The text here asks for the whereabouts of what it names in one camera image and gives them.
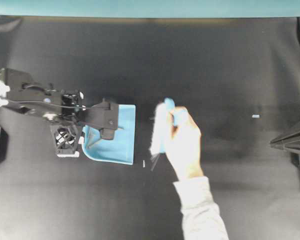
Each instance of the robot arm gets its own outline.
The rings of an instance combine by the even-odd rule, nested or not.
[[[84,125],[99,130],[104,140],[113,140],[118,129],[119,105],[103,100],[92,107],[82,105],[78,91],[56,90],[33,81],[22,71],[0,70],[0,107],[23,115],[43,118],[50,124],[59,157],[77,157]]]

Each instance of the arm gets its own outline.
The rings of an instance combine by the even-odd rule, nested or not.
[[[185,108],[177,107],[173,111],[180,110]],[[167,115],[165,152],[179,179],[174,186],[181,201],[184,239],[228,240],[209,180],[200,165],[200,129],[189,114],[188,120],[175,128],[172,114]]]

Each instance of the blue brush handle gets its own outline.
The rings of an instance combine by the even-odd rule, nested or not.
[[[170,112],[173,110],[176,105],[173,99],[166,97],[164,99],[164,104],[166,106],[166,110]],[[185,109],[181,109],[173,113],[173,125],[175,127],[185,123],[188,120],[188,112]]]

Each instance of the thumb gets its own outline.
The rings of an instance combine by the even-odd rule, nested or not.
[[[165,142],[171,141],[174,133],[174,117],[170,112],[166,113],[166,121],[165,121]]]

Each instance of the brush bristles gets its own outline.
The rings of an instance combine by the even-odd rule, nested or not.
[[[152,140],[149,149],[151,155],[159,154],[162,151],[165,129],[167,129],[167,107],[164,103],[160,103],[155,108]]]

